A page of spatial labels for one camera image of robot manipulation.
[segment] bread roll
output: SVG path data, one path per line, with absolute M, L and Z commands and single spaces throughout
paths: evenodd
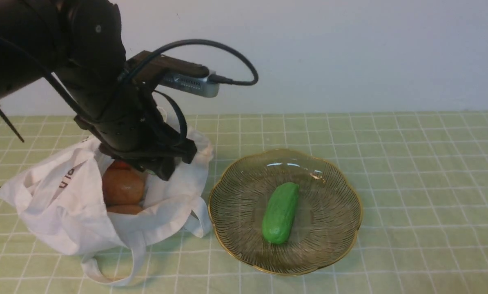
M 108 169 L 127 169 L 130 170 L 131 166 L 122 160 L 115 160 Z
M 116 205 L 106 208 L 107 212 L 115 212 L 116 214 L 138 214 L 143 210 L 139 205 Z
M 137 205 L 144 196 L 144 181 L 134 171 L 108 169 L 102 176 L 102 191 L 107 206 Z

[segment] white wall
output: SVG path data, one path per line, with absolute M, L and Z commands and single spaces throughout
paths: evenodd
M 256 65 L 257 86 L 223 86 L 214 99 L 168 91 L 186 113 L 488 109 L 488 0 L 117 2 L 128 56 L 204 38 Z M 216 49 L 169 55 L 250 78 Z M 2 104 L 9 114 L 71 113 L 44 81 Z

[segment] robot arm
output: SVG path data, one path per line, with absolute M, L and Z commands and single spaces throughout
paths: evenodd
M 168 180 L 175 158 L 190 163 L 197 149 L 185 137 L 180 108 L 158 92 L 177 112 L 180 132 L 163 121 L 152 97 L 156 86 L 215 97 L 220 83 L 253 85 L 258 74 L 236 50 L 206 40 L 179 41 L 126 60 L 120 33 L 119 9 L 108 0 L 0 0 L 0 99 L 46 78 L 76 112 L 76 123 L 100 139 L 104 154 Z M 226 50 L 249 67 L 254 79 L 235 82 L 162 55 L 181 45 Z

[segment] table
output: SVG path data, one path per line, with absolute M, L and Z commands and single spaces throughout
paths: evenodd
M 88 136 L 71 117 L 0 120 L 0 185 Z M 234 160 L 288 147 L 336 164 L 359 193 L 364 220 L 354 249 L 333 266 L 276 277 L 241 264 L 213 234 L 188 233 L 148 248 L 139 285 L 83 278 L 80 257 L 37 241 L 0 200 L 0 293 L 57 294 L 486 294 L 488 112 L 199 115 L 216 157 L 203 197 Z M 125 276 L 130 253 L 102 252 L 108 276 Z

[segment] green cucumber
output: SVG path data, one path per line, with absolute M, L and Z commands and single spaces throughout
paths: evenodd
M 282 244 L 289 238 L 298 202 L 299 187 L 295 183 L 284 183 L 278 186 L 271 195 L 264 219 L 262 219 L 262 235 L 266 241 Z

